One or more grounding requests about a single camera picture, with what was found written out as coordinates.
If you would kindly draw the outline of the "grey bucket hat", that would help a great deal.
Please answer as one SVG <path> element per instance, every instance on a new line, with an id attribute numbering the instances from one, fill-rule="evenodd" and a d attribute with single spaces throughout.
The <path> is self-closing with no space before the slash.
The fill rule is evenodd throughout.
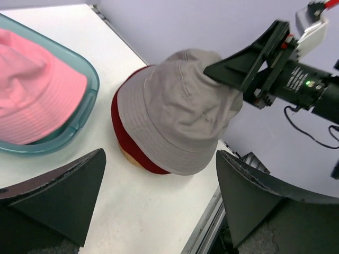
<path id="1" fill-rule="evenodd" d="M 126 132 L 154 164 L 170 174 L 202 171 L 242 108 L 241 92 L 203 73 L 220 60 L 213 51 L 181 50 L 136 73 L 118 92 Z"/>

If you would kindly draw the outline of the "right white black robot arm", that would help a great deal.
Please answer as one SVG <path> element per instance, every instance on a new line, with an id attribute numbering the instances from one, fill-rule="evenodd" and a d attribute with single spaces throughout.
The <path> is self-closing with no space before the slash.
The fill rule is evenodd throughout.
<path id="1" fill-rule="evenodd" d="M 311 110 L 332 123 L 328 127 L 332 133 L 338 130 L 338 76 L 300 63 L 296 50 L 289 22 L 275 20 L 251 45 L 203 73 L 240 91 L 244 101 L 260 110 L 276 98 L 295 105 L 285 111 Z"/>

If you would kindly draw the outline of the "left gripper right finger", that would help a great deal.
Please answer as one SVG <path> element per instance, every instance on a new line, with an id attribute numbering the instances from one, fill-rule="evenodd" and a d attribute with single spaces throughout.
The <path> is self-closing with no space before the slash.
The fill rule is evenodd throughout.
<path id="1" fill-rule="evenodd" d="M 293 186 L 224 150 L 216 168 L 240 253 L 338 253 L 338 198 Z"/>

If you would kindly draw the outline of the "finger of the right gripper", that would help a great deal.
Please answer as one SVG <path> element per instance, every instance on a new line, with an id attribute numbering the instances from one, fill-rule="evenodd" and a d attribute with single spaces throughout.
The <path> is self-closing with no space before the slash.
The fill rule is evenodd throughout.
<path id="1" fill-rule="evenodd" d="M 229 85 L 243 93 L 250 87 L 264 62 L 269 68 L 267 89 L 284 64 L 289 59 L 289 23 L 275 20 L 271 26 L 252 44 L 243 50 L 211 64 L 204 69 L 204 74 L 218 83 Z"/>

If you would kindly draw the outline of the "dark red cap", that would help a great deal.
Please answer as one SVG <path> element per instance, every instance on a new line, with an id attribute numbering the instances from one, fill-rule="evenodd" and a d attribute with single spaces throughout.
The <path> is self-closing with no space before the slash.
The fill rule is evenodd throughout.
<path id="1" fill-rule="evenodd" d="M 115 135 L 117 137 L 117 143 L 120 143 L 124 151 L 126 151 L 128 154 L 130 154 L 136 161 L 138 161 L 143 167 L 144 170 L 157 174 L 157 175 L 168 175 L 170 172 L 165 171 L 164 169 L 160 168 L 156 164 L 154 164 L 137 146 L 137 144 L 133 141 L 131 136 L 126 132 L 125 128 L 123 127 L 123 124 L 121 122 L 121 117 L 119 115 L 118 110 L 118 92 L 120 88 L 136 73 L 148 68 L 148 66 L 142 67 L 134 71 L 118 88 L 118 90 L 115 92 L 114 97 L 112 99 L 111 103 L 111 119 L 112 119 L 112 125 L 115 132 Z"/>

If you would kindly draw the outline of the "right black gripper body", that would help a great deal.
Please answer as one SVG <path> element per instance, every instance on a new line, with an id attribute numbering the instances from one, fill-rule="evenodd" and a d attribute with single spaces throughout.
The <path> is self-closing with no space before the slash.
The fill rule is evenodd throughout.
<path id="1" fill-rule="evenodd" d="M 264 62 L 244 94 L 244 100 L 256 108 L 271 106 L 276 98 L 295 105 L 296 110 L 330 110 L 334 107 L 334 76 L 300 63 L 294 57 L 297 42 L 287 37 L 289 59 L 277 77 L 268 81 L 269 68 Z"/>

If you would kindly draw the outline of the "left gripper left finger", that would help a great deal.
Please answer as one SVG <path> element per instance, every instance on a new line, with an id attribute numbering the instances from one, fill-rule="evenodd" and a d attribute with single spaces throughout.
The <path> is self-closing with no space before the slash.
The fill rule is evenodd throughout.
<path id="1" fill-rule="evenodd" d="M 1 253 L 79 253 L 106 166 L 96 149 L 24 182 L 1 188 Z"/>

